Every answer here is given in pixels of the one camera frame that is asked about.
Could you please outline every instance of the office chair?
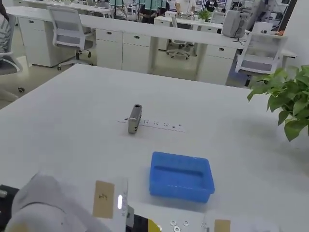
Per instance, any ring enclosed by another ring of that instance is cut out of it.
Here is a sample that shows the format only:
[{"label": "office chair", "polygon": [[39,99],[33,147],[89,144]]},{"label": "office chair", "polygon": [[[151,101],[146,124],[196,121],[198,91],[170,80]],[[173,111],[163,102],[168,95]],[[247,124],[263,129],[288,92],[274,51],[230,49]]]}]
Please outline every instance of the office chair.
[{"label": "office chair", "polygon": [[[22,72],[23,67],[22,65],[15,59],[13,56],[13,51],[12,51],[12,40],[13,40],[13,34],[14,34],[14,29],[15,29],[15,24],[16,24],[16,17],[14,15],[9,14],[9,19],[10,19],[10,40],[8,44],[8,50],[6,52],[0,53],[0,75],[10,75],[10,74],[15,74]],[[17,88],[20,93],[23,93],[25,91],[24,88],[19,87]],[[19,97],[5,89],[0,89],[0,95],[2,95],[5,100],[8,102],[14,102],[17,100]]]},{"label": "office chair", "polygon": [[85,51],[94,46],[94,42],[87,40],[92,36],[92,32],[84,32],[84,28],[79,18],[77,10],[63,9],[56,7],[47,7],[53,20],[54,38],[53,45],[57,47],[67,47],[75,49],[75,59],[71,59],[58,64],[58,70],[64,65],[72,64],[90,64],[89,62],[80,60],[80,51]]},{"label": "office chair", "polygon": [[242,54],[238,55],[235,72],[250,75],[274,73],[286,41],[285,36],[251,32]]},{"label": "office chair", "polygon": [[[172,15],[171,18],[172,18],[173,27],[178,28],[176,15]],[[172,43],[177,44],[178,49],[171,49],[171,50],[166,51],[167,55],[170,55],[171,58],[174,58],[175,55],[178,55],[178,56],[185,57],[185,59],[189,59],[190,54],[183,50],[183,47],[185,47],[187,45],[186,41],[172,40]]]},{"label": "office chair", "polygon": [[223,24],[225,20],[225,13],[213,12],[211,17],[211,23]]}]

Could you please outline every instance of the white wall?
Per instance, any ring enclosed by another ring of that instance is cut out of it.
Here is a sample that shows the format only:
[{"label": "white wall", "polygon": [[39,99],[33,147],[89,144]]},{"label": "white wall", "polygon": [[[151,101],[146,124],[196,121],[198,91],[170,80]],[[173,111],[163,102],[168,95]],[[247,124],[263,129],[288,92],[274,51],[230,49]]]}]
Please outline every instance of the white wall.
[{"label": "white wall", "polygon": [[295,52],[296,59],[288,59],[287,65],[309,64],[309,0],[297,0],[284,35],[288,36],[286,48]]},{"label": "white wall", "polygon": [[5,7],[7,6],[14,6],[13,5],[13,0],[2,0],[2,3]]}]

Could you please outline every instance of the chair wheel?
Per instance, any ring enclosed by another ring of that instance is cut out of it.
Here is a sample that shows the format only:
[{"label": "chair wheel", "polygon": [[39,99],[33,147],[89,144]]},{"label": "chair wheel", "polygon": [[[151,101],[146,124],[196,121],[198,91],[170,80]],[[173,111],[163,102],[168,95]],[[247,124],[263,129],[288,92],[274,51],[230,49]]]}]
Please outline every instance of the chair wheel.
[{"label": "chair wheel", "polygon": [[18,88],[18,92],[23,93],[23,92],[25,92],[25,89],[20,87],[20,88]]}]

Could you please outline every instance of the tan label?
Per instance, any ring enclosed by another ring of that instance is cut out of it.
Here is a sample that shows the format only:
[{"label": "tan label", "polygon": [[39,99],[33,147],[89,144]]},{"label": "tan label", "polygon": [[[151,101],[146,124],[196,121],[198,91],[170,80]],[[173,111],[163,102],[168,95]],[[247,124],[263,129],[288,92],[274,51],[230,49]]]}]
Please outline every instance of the tan label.
[{"label": "tan label", "polygon": [[8,232],[28,232],[28,227],[25,223],[13,225],[7,230]]},{"label": "tan label", "polygon": [[230,227],[230,220],[217,219],[214,221],[214,232],[230,232]]},{"label": "tan label", "polygon": [[92,215],[96,218],[112,218],[115,185],[96,181]]}]

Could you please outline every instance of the chair base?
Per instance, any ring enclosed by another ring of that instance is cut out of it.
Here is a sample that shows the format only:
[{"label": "chair base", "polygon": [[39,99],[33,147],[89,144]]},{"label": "chair base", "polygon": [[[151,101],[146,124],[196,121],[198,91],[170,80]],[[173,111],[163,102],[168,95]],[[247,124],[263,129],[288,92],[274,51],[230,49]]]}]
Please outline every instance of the chair base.
[{"label": "chair base", "polygon": [[80,51],[76,51],[76,54],[75,54],[75,58],[73,59],[70,59],[68,61],[65,61],[65,62],[62,62],[60,64],[58,64],[58,70],[61,70],[61,67],[62,66],[66,66],[66,65],[74,65],[74,64],[85,64],[85,65],[92,65],[92,63],[88,62],[88,61],[85,61],[85,60],[80,60],[79,59],[79,54],[80,54]]},{"label": "chair base", "polygon": [[189,59],[190,54],[182,49],[172,49],[166,51],[166,54],[169,55],[171,58],[174,58],[174,56],[181,56],[185,57],[186,59]]},{"label": "chair base", "polygon": [[0,100],[4,100],[7,102],[14,102],[18,99],[19,97],[3,88],[0,88]]}]

